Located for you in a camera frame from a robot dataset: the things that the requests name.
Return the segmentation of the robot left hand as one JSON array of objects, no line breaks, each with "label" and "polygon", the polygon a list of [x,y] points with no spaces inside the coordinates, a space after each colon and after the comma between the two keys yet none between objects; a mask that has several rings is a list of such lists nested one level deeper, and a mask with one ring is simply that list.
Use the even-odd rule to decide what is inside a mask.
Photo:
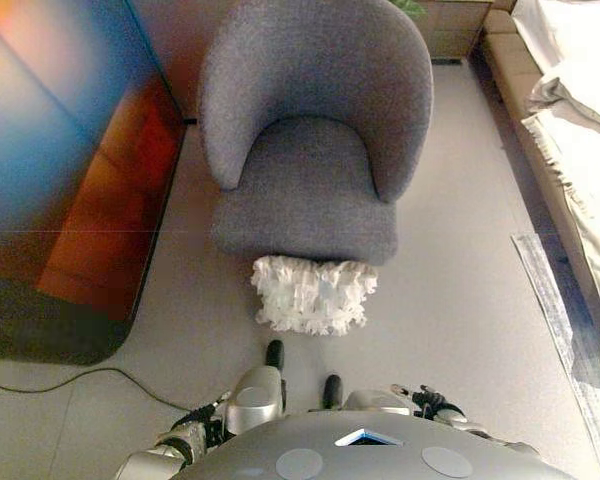
[{"label": "robot left hand", "polygon": [[225,440],[224,424],[221,414],[217,414],[216,410],[221,404],[226,402],[231,396],[231,391],[222,393],[213,402],[191,410],[187,415],[177,420],[171,429],[175,429],[181,425],[190,422],[199,422],[205,428],[205,438],[208,447],[218,446]]}]

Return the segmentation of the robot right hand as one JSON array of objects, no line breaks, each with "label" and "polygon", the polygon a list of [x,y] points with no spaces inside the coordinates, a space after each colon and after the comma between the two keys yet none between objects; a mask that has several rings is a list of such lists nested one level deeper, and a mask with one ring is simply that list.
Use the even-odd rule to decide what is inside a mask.
[{"label": "robot right hand", "polygon": [[419,390],[410,390],[401,384],[392,384],[391,391],[406,398],[416,406],[413,414],[419,418],[433,420],[435,415],[447,405],[446,398],[436,390],[421,385]]}]

